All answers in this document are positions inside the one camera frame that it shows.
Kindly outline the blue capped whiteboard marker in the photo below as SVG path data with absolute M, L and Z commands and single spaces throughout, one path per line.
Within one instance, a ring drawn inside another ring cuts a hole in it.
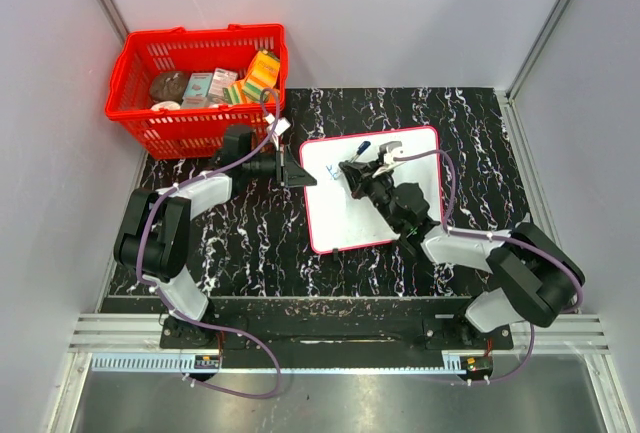
M 356 149 L 356 151 L 354 152 L 354 154 L 351 156 L 351 158 L 349 159 L 349 162 L 355 162 L 357 161 L 361 155 L 370 147 L 371 142 L 370 141 L 363 141 Z

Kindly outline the pink framed whiteboard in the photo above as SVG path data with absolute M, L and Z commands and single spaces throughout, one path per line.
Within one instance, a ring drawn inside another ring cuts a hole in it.
M 317 181 L 304 189 L 312 250 L 418 248 L 443 216 L 438 148 L 431 126 L 304 142 L 301 164 Z

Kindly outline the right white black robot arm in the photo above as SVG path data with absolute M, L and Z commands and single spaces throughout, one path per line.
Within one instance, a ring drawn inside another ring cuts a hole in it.
M 510 323 L 546 328 L 581 306 L 584 274 L 535 224 L 522 221 L 511 230 L 480 231 L 453 228 L 447 216 L 433 219 L 418 184 L 393 180 L 394 169 L 418 158 L 386 153 L 370 162 L 343 161 L 339 168 L 352 198 L 368 199 L 410 254 L 496 278 L 497 288 L 473 298 L 456 322 L 460 345 L 476 349 L 491 331 Z

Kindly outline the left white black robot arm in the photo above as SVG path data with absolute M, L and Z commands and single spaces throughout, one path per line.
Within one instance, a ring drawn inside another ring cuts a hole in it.
M 273 178 L 285 188 L 317 184 L 288 146 L 262 153 L 244 124 L 227 128 L 214 165 L 176 186 L 135 189 L 114 244 L 116 263 L 168 302 L 170 315 L 185 321 L 182 337 L 199 349 L 214 342 L 217 326 L 205 317 L 209 299 L 187 268 L 191 221 L 233 199 L 252 179 Z

